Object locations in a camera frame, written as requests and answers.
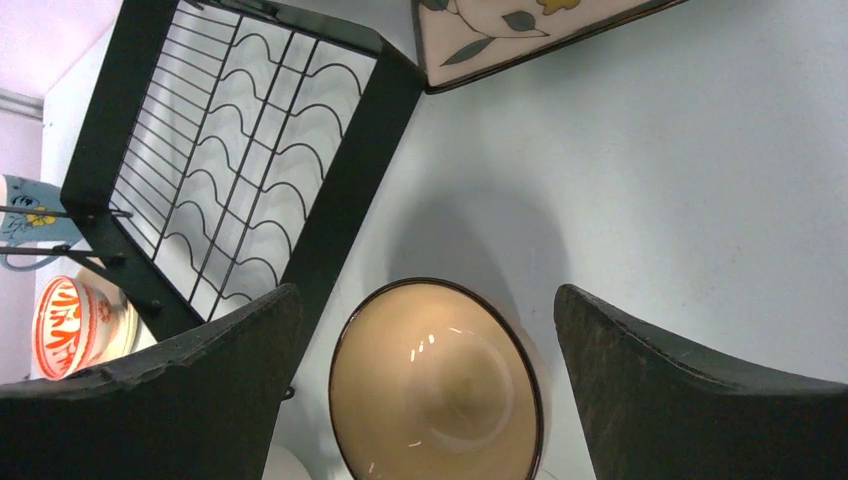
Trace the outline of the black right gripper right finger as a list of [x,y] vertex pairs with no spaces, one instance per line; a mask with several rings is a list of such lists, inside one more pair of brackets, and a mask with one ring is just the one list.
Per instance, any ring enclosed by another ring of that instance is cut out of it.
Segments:
[[565,284],[558,342],[600,479],[843,479],[847,387],[719,352]]

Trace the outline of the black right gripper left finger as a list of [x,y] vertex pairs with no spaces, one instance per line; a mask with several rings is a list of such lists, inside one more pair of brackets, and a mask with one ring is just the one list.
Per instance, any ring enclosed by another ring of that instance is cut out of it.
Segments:
[[302,320],[283,285],[65,379],[3,385],[2,477],[261,478]]

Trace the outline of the blue floral mug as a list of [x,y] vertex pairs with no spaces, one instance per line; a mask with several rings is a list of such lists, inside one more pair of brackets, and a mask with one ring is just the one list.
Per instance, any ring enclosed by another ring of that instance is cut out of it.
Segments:
[[82,234],[65,212],[58,186],[9,174],[1,175],[1,242],[8,247],[59,242],[74,246]]

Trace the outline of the square floral ceramic plate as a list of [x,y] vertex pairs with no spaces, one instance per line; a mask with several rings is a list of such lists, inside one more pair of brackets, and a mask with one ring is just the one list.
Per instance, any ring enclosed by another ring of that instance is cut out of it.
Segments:
[[680,0],[419,0],[411,15],[437,94],[677,6]]

